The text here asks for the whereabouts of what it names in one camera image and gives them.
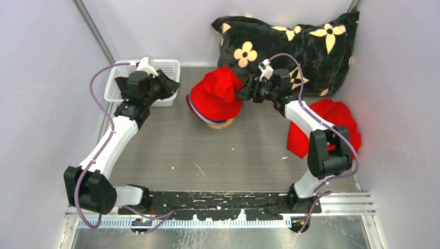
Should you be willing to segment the grey white hat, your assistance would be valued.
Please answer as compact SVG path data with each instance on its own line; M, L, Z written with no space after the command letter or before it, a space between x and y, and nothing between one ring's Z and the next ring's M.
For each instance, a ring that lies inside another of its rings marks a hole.
M190 100L190 96L189 94L186 95L186 103L188 108L190 109L190 111L197 117L199 118L202 122L204 122L207 125L210 126L215 126L218 127L220 125L225 125L227 122L230 121L230 119L227 120L222 120L222 121L214 121L211 119L206 118L205 116L203 116L200 112L198 112L198 110L195 108L195 106L193 105L193 103Z

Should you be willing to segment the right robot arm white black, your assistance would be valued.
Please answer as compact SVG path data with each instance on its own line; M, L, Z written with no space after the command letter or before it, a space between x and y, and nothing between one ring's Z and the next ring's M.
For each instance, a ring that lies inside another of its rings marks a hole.
M309 139L308 170L293 183L286 195L286 205L294 213L301 213L310 201L317 199L318 190L330 179L352 168L349 131L324 120L299 94L293 94L286 69L276 69L270 77L255 79L250 75L236 97L243 101L261 103L271 101L274 109L296 124Z

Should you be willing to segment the dark red bucket hat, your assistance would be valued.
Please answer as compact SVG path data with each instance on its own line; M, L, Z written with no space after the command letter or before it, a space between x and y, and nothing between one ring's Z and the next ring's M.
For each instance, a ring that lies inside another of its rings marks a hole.
M187 103L189 110L194 114L195 117L197 117L200 121L208 124L208 121L193 106L189 94L186 95L186 103Z

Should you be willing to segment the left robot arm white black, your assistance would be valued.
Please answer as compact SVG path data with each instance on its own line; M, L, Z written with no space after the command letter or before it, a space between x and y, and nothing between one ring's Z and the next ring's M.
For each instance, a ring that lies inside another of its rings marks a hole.
M122 151L150 115L150 107L175 95L180 83L162 70L155 74L135 71L127 77L116 77L115 82L123 101L114 112L109 129L89 156L79 166L65 170L67 198L70 205L101 215L123 206L145 214L152 205L148 188L133 184L114 187L109 177Z

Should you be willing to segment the wooden hat stand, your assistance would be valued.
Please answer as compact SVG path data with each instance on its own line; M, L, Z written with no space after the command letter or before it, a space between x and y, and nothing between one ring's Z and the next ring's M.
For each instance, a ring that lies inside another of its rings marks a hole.
M234 121L234 118L228 119L225 122L222 123L215 123L215 124L207 124L209 127L213 128L213 129L225 129L227 127L229 127Z

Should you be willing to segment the blue hat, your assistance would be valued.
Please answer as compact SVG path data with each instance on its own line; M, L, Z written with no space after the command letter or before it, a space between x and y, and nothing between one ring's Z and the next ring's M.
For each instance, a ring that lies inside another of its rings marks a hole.
M191 102L195 106L195 108L200 112L203 116L208 119L214 121L222 121L230 119L226 114L224 114L224 110L216 105L208 103L206 101L195 101L192 97L190 97Z

